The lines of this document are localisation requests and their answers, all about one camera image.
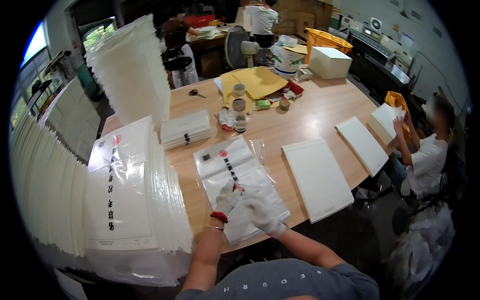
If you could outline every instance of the scissors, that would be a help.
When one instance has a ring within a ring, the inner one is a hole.
[[[206,98],[204,95],[199,94],[197,90],[191,90],[191,91],[188,92],[188,94],[190,96],[200,96],[202,98]]]

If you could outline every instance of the black chair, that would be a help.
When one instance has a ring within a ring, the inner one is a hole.
[[[260,50],[267,50],[267,53],[264,57],[264,65],[266,65],[268,52],[270,51],[274,43],[274,37],[274,35],[253,35],[253,40],[258,43],[258,45],[260,46]]]

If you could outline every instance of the tape roll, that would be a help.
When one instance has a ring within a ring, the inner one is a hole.
[[[290,108],[290,102],[288,100],[280,100],[280,103],[278,104],[281,110],[287,111]]]

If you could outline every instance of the brown shirt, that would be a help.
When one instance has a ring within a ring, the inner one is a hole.
[[[168,20],[162,25],[162,33],[168,49],[181,48],[187,42],[185,35],[190,25],[180,20]]]

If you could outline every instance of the white pants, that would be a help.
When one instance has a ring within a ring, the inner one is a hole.
[[[172,79],[173,79],[173,84],[175,85],[175,88],[179,88],[184,85],[194,84],[195,82],[198,82],[198,74],[197,74],[197,69],[195,68],[195,58],[193,57],[192,48],[190,48],[190,45],[185,44],[180,49],[183,52],[183,54],[179,54],[177,58],[188,56],[192,59],[192,62],[187,67],[185,67],[185,72],[181,70],[172,71]]]

